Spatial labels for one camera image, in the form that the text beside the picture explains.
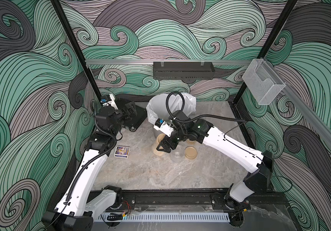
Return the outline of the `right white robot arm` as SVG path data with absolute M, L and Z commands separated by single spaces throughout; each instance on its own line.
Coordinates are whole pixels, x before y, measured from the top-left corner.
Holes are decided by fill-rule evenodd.
M 165 136 L 157 150 L 170 153 L 181 141 L 196 141 L 218 150 L 244 167 L 248 172 L 247 176 L 239 183 L 233 184 L 227 194 L 226 200 L 231 205 L 247 204 L 246 199 L 252 194 L 267 192 L 273 172 L 273 154 L 240 143 L 220 131 L 205 117 L 200 115 L 188 118 L 178 110 L 168 120 L 158 118 L 154 122 L 154 128 Z

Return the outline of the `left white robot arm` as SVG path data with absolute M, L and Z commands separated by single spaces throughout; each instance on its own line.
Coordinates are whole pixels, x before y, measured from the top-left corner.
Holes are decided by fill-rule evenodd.
M 94 109 L 93 133 L 85 146 L 85 152 L 68 190 L 55 209 L 46 211 L 42 222 L 47 231 L 89 231 L 94 219 L 117 200 L 119 188 L 110 187 L 87 202 L 95 179 L 116 147 L 123 124 L 137 116 L 135 102 L 127 102 L 117 107 L 114 100 L 101 102 L 99 109 Z

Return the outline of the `beige jar lid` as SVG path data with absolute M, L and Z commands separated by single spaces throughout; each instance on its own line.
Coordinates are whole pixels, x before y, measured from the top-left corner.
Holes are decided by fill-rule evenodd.
M 185 157 L 187 159 L 195 159 L 198 155 L 197 150 L 194 147 L 188 146 L 185 148 Z
M 191 140 L 187 140 L 186 141 L 188 144 L 195 144 L 196 143 L 196 141 L 191 141 Z

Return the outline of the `jar with beige lid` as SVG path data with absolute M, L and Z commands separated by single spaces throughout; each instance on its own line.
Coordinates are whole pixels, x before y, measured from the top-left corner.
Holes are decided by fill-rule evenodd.
M 181 162 L 184 159 L 184 147 L 177 145 L 176 149 L 171 152 L 170 159 L 175 163 Z
M 163 134 L 163 133 L 159 134 L 156 138 L 156 141 L 152 145 L 153 154 L 158 156 L 158 157 L 162 157 L 166 154 L 166 152 L 162 152 L 162 151 L 157 150 L 157 147 L 159 146 L 160 142 L 164 139 L 164 137 L 165 137 L 165 134 Z

